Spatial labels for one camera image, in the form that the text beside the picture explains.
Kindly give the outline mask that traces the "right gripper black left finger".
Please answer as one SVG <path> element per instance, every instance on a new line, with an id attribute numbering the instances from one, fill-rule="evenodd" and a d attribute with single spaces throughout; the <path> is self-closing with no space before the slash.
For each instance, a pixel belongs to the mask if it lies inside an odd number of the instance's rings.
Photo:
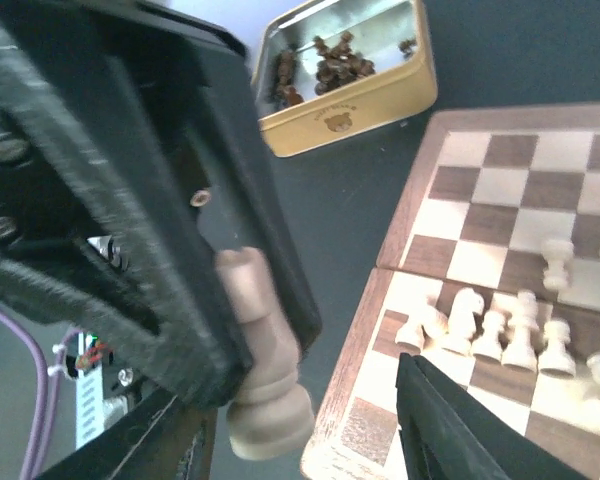
<path id="1" fill-rule="evenodd" d="M 0 301 L 104 338 L 197 406 L 251 355 L 197 225 L 261 249 L 299 346 L 321 318 L 282 214 L 245 46 L 147 1 L 0 1 Z"/>

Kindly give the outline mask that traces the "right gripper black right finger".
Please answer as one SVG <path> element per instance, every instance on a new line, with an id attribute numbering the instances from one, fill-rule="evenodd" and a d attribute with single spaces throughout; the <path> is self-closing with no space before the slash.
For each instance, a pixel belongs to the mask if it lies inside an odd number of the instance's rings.
<path id="1" fill-rule="evenodd" d="M 582 479 L 426 358 L 399 357 L 397 416 L 410 479 Z"/>

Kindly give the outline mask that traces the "light wooden rook piece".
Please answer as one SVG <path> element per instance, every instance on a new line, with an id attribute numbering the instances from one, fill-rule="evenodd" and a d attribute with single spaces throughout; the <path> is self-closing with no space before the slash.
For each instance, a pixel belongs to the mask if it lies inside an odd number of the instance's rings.
<path id="1" fill-rule="evenodd" d="M 226 415 L 232 450 L 241 459 L 263 461 L 302 448 L 315 416 L 299 383 L 300 347 L 265 256 L 251 247 L 224 250 L 216 271 L 253 358 Z"/>

